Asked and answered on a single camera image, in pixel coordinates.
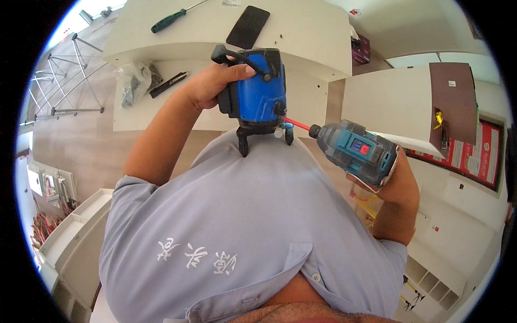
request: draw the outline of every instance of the man's arm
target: man's arm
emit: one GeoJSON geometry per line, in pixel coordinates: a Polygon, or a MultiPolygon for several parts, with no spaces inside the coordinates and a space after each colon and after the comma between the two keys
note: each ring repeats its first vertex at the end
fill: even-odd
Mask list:
{"type": "MultiPolygon", "coordinates": [[[[347,178],[357,183],[351,175],[347,175],[347,178]]],[[[390,180],[377,195],[384,203],[375,218],[373,237],[407,246],[415,233],[420,192],[402,149],[390,180]]]]}
{"type": "Polygon", "coordinates": [[[124,165],[124,175],[163,185],[203,109],[217,104],[227,83],[248,79],[255,71],[246,64],[212,63],[175,91],[137,139],[124,165]]]}

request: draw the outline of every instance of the shirt button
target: shirt button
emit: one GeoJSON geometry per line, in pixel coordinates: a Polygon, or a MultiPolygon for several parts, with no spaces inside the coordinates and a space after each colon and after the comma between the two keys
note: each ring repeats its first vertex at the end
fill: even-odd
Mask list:
{"type": "Polygon", "coordinates": [[[314,274],[314,275],[312,275],[311,277],[312,277],[312,279],[313,279],[315,282],[317,282],[317,283],[319,283],[319,282],[320,282],[320,280],[322,279],[321,275],[320,275],[320,274],[318,274],[318,273],[315,273],[315,274],[314,274]]]}

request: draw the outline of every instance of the metal frame stand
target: metal frame stand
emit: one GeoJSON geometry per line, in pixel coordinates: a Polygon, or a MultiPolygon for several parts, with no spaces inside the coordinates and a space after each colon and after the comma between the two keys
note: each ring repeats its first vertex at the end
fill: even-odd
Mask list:
{"type": "Polygon", "coordinates": [[[100,57],[100,56],[82,55],[81,51],[79,50],[79,47],[77,45],[77,42],[76,42],[77,40],[82,42],[82,43],[84,43],[84,44],[86,44],[86,45],[88,45],[88,46],[90,46],[91,48],[93,48],[93,49],[95,49],[95,50],[97,50],[99,52],[103,52],[103,50],[101,50],[100,48],[95,47],[92,44],[88,43],[87,41],[84,41],[81,38],[79,38],[77,36],[77,33],[75,33],[75,34],[72,35],[72,45],[73,45],[73,49],[74,49],[75,55],[52,55],[52,54],[49,54],[49,56],[47,57],[47,62],[49,64],[50,68],[49,69],[45,69],[45,70],[36,71],[34,73],[34,78],[31,79],[31,81],[35,81],[36,82],[36,84],[37,84],[41,94],[43,95],[43,99],[40,100],[40,101],[36,100],[36,97],[34,96],[33,92],[30,89],[30,87],[29,87],[29,90],[28,90],[30,95],[31,95],[31,97],[32,97],[32,100],[34,101],[34,103],[36,104],[36,106],[38,108],[38,111],[35,113],[35,120],[50,119],[50,118],[53,118],[53,117],[59,118],[60,115],[68,115],[68,114],[77,115],[78,112],[89,112],[89,111],[99,111],[100,113],[104,112],[104,107],[102,106],[102,104],[100,103],[99,99],[95,95],[95,92],[94,92],[94,90],[92,88],[92,85],[88,81],[88,78],[92,74],[94,74],[95,72],[100,70],[102,67],[106,66],[108,63],[102,65],[101,67],[99,67],[95,71],[93,71],[92,73],[86,75],[85,69],[87,67],[87,64],[86,64],[84,58],[85,57],[100,57]],[[70,56],[71,57],[75,57],[77,59],[77,62],[64,58],[64,57],[70,57],[70,56]],[[60,67],[57,64],[57,62],[56,62],[57,60],[70,63],[73,66],[60,67]],[[67,74],[68,74],[67,71],[69,69],[73,69],[73,68],[79,68],[80,71],[75,73],[72,77],[70,77],[67,80],[65,80],[66,77],[67,77],[67,74]],[[63,90],[63,86],[65,84],[67,84],[70,80],[72,80],[79,73],[83,74],[83,79],[80,80],[75,86],[73,86],[72,89],[70,89],[68,92],[65,93],[65,91],[63,90]],[[51,74],[52,77],[50,77],[50,76],[40,76],[41,74],[51,74]],[[54,91],[54,93],[52,93],[52,94],[50,94],[48,96],[45,93],[45,90],[47,90],[50,86],[47,86],[45,89],[43,89],[41,87],[41,84],[40,84],[41,81],[50,82],[51,83],[50,86],[52,86],[54,81],[55,81],[55,84],[57,85],[57,90],[54,91]],[[76,109],[76,108],[74,108],[74,106],[72,105],[70,100],[68,99],[68,95],[74,89],[76,89],[81,83],[83,83],[84,81],[86,81],[86,83],[88,84],[88,87],[92,91],[92,94],[95,97],[95,100],[97,101],[97,104],[99,104],[99,108],[98,109],[76,109]],[[58,92],[61,92],[63,97],[53,106],[49,102],[49,100],[58,92]],[[56,107],[65,99],[67,100],[67,102],[70,105],[71,109],[56,109],[56,107]],[[48,114],[48,115],[38,115],[40,112],[43,113],[42,108],[45,106],[45,104],[48,104],[50,106],[50,108],[51,108],[50,114],[48,114]]]}

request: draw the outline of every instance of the purple box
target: purple box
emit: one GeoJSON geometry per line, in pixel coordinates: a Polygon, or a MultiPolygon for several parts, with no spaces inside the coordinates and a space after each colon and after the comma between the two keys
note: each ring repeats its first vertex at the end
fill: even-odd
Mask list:
{"type": "Polygon", "coordinates": [[[355,66],[370,62],[370,41],[359,35],[359,40],[352,38],[352,64],[355,66]]]}

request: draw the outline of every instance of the wooden floor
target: wooden floor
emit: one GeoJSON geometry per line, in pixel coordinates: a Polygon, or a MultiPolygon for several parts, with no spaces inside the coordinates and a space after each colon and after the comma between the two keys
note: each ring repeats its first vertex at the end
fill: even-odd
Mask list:
{"type": "MultiPolygon", "coordinates": [[[[103,46],[105,36],[112,24],[106,22],[85,29],[79,37],[94,44],[103,46]]],[[[80,44],[84,55],[99,55],[93,49],[80,44]]],[[[67,40],[53,49],[53,54],[73,54],[73,47],[67,40]]],[[[87,74],[104,64],[99,58],[87,60],[87,74]]],[[[34,124],[34,151],[35,160],[44,164],[72,172],[77,180],[77,191],[80,202],[87,199],[99,188],[114,188],[122,176],[122,166],[135,140],[141,131],[113,131],[113,102],[116,79],[113,76],[115,68],[111,65],[96,72],[90,80],[104,113],[84,112],[77,116],[66,115],[59,119],[38,120],[34,124]]],[[[67,85],[71,88],[76,82],[67,85]]],[[[328,88],[327,121],[339,122],[342,110],[344,80],[331,82],[328,88]]],[[[60,95],[51,101],[57,102],[60,95]]],[[[87,87],[80,85],[69,96],[72,105],[77,109],[97,109],[97,101],[87,87]]],[[[68,109],[68,103],[63,102],[58,109],[68,109]]],[[[43,107],[43,112],[49,112],[49,105],[43,107]]],[[[194,158],[214,138],[219,131],[192,131],[180,159],[174,169],[172,178],[182,174],[190,167],[194,158]]],[[[351,183],[345,179],[345,173],[331,164],[318,148],[314,139],[302,139],[309,150],[314,154],[324,171],[333,179],[342,195],[353,203],[348,194],[351,183]]]]}

